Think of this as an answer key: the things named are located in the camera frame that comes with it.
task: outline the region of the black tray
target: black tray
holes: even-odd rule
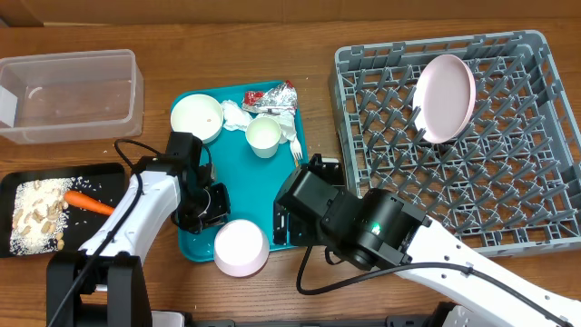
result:
[[[119,163],[10,173],[2,180],[0,183],[0,258],[15,256],[15,253],[10,252],[10,234],[18,185],[34,180],[79,176],[88,179],[96,191],[93,191],[93,188],[80,187],[80,185],[77,187],[75,184],[71,190],[83,191],[84,194],[112,207],[117,206],[125,194],[125,171]],[[82,211],[73,206],[69,206],[69,212],[68,228],[63,231],[64,249],[76,251],[103,226],[108,217],[99,213]]]

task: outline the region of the wooden table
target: wooden table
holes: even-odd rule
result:
[[[327,80],[341,46],[521,29],[545,34],[571,105],[581,120],[581,20],[445,20],[305,25],[156,25],[0,30],[0,57],[132,49],[145,83],[143,134],[136,139],[163,149],[169,110],[179,94],[229,84],[290,79],[299,93],[311,154],[339,156]],[[0,175],[57,166],[121,162],[113,140],[14,145],[0,140]],[[128,150],[133,160],[141,150]],[[273,253],[256,276],[232,279],[213,263],[196,264],[180,253],[176,228],[167,223],[144,265],[152,308],[193,312],[198,320],[244,321],[367,319],[429,313],[446,298],[390,276],[321,296],[295,289],[304,250]],[[43,326],[45,267],[50,255],[0,261],[0,325]],[[581,299],[581,253],[556,253],[497,262],[552,292]],[[307,287],[353,276],[349,264],[328,266],[311,256]],[[92,301],[102,302],[104,297]]]

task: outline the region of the crumpled foil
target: crumpled foil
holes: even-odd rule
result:
[[[295,115],[297,106],[297,91],[290,81],[266,93],[249,91],[244,95],[242,103],[242,109],[256,114],[291,113]]]

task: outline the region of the paper cup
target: paper cup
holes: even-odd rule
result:
[[[246,140],[260,158],[272,157],[279,148],[280,139],[281,126],[269,117],[252,120],[246,129]]]

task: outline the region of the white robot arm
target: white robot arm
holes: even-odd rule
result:
[[[516,290],[562,321],[581,326],[581,302],[527,282],[470,249],[434,220],[429,226],[418,228],[406,253],[412,258],[411,263],[455,263],[472,267]],[[458,308],[452,312],[445,326],[556,325],[506,290],[477,276],[442,268],[406,270],[397,274],[441,292],[468,309]]]
[[[171,176],[166,172],[144,171],[141,173],[141,177],[143,193],[139,202],[121,229],[100,253],[101,256],[114,257],[119,253],[129,253],[130,255],[139,255],[143,263],[152,246],[153,239],[162,228],[163,222],[177,210],[181,194],[176,176]],[[135,198],[137,187],[137,178],[134,175],[130,180],[127,193],[113,214],[101,229],[79,248],[79,251],[86,251],[87,255],[92,255],[95,252]]]
[[[371,189],[362,199],[346,192],[334,183],[336,168],[315,155],[289,176],[276,198],[291,213],[291,232],[302,232],[294,240],[309,246],[297,278],[300,293],[321,294],[396,273],[461,305],[449,313],[447,327],[581,326],[579,301],[543,290],[493,263],[389,191]],[[304,290],[300,282],[312,245],[326,245],[327,253],[361,270],[379,271]]]

